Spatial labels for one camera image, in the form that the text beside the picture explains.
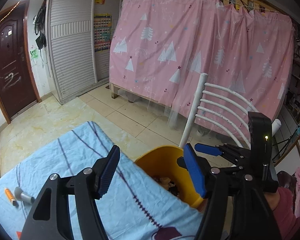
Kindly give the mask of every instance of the white metal chair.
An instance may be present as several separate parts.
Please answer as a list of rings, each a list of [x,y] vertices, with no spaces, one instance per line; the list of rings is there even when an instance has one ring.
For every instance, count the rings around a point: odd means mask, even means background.
[[[207,118],[205,116],[199,115],[197,113],[197,111],[199,109],[199,110],[203,110],[207,113],[211,113],[213,115],[216,115],[216,116],[222,118],[223,120],[226,120],[239,133],[239,135],[242,137],[242,139],[245,141],[245,143],[248,145],[248,147],[250,149],[251,148],[250,142],[246,138],[246,136],[243,134],[243,132],[239,129],[239,127],[237,127],[230,119],[223,116],[222,114],[219,114],[219,113],[217,113],[215,111],[212,111],[208,108],[200,106],[200,103],[204,102],[204,103],[207,103],[209,105],[218,106],[221,109],[231,113],[232,115],[234,115],[242,123],[242,126],[245,127],[248,130],[248,132],[249,132],[248,124],[237,113],[235,113],[233,110],[229,109],[228,107],[226,107],[224,105],[221,105],[219,103],[216,103],[216,102],[213,102],[213,101],[206,100],[206,99],[202,98],[202,95],[206,94],[206,95],[209,95],[209,96],[214,96],[216,98],[220,98],[220,99],[236,106],[237,108],[239,108],[241,111],[243,111],[247,115],[248,111],[246,110],[246,108],[239,105],[235,101],[233,101],[229,98],[226,98],[222,95],[206,91],[205,87],[212,87],[212,88],[216,88],[216,89],[226,91],[226,92],[238,97],[239,99],[241,99],[245,104],[247,104],[251,108],[250,111],[253,111],[253,112],[259,112],[259,111],[254,107],[254,105],[252,103],[250,103],[242,95],[238,94],[237,92],[234,92],[233,90],[231,90],[229,88],[225,88],[225,87],[218,86],[218,85],[215,85],[215,84],[207,83],[206,82],[207,79],[208,79],[208,74],[206,74],[206,73],[201,73],[200,74],[198,86],[197,86],[197,89],[196,89],[195,94],[194,94],[194,100],[193,100],[193,103],[192,103],[192,106],[191,106],[191,109],[190,109],[190,113],[189,113],[189,117],[188,117],[188,120],[187,120],[187,123],[186,123],[186,127],[183,131],[182,138],[180,140],[179,147],[184,148],[184,146],[186,145],[187,140],[188,140],[189,135],[190,135],[190,132],[191,132],[191,129],[192,129],[192,126],[194,124],[194,120],[195,120],[196,117],[201,118],[205,121],[211,122],[214,125],[218,126],[222,130],[224,130],[235,141],[237,146],[242,147],[242,144],[240,143],[240,141],[236,138],[236,136],[232,132],[230,132],[226,127],[224,127],[220,123],[216,122],[215,120],[212,120],[212,119]],[[275,119],[274,122],[272,123],[272,135],[274,135],[277,132],[277,130],[280,128],[280,126],[281,126],[281,122],[279,121],[279,119]]]

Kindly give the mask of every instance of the yellow trash bin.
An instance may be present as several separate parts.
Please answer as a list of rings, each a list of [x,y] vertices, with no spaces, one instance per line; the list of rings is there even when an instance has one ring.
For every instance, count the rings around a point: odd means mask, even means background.
[[[196,193],[188,171],[178,166],[177,159],[182,156],[183,149],[165,145],[147,152],[135,163],[151,177],[169,177],[178,187],[180,199],[191,207],[197,208],[203,198]]]

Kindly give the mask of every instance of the silver bolt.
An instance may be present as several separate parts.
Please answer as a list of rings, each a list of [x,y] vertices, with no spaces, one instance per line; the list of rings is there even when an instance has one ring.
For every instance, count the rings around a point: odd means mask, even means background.
[[[213,168],[211,168],[211,172],[213,174],[218,174],[218,173],[220,173],[220,170],[217,167],[213,167]]]
[[[250,174],[246,174],[244,176],[244,179],[247,180],[247,181],[252,181],[252,176]]]
[[[58,174],[51,174],[50,175],[50,177],[49,177],[49,179],[51,179],[51,180],[55,180],[55,179],[57,179],[58,178]]]
[[[92,169],[91,169],[91,168],[85,168],[85,169],[83,170],[83,173],[86,174],[86,175],[90,174],[91,172],[92,172]]]

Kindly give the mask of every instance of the orange marker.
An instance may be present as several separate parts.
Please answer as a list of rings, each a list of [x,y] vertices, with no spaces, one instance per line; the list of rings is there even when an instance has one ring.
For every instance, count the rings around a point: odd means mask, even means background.
[[[14,196],[12,195],[11,191],[8,188],[4,188],[4,193],[6,194],[7,198],[10,200],[11,204],[13,206],[16,206],[17,202],[16,202]]]

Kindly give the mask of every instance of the tile floor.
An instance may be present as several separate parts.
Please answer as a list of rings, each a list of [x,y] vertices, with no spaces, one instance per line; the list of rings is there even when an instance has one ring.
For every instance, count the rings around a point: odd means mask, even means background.
[[[112,99],[106,86],[91,90],[64,105],[51,96],[14,119],[1,132],[1,175],[40,147],[86,121],[96,122],[132,160],[161,145],[178,146],[185,118],[178,119],[172,129],[167,125],[168,117],[154,114],[120,96]],[[222,144],[213,132],[198,137],[195,129],[189,141],[193,146],[197,142]],[[204,156],[212,166],[230,166],[221,157]]]

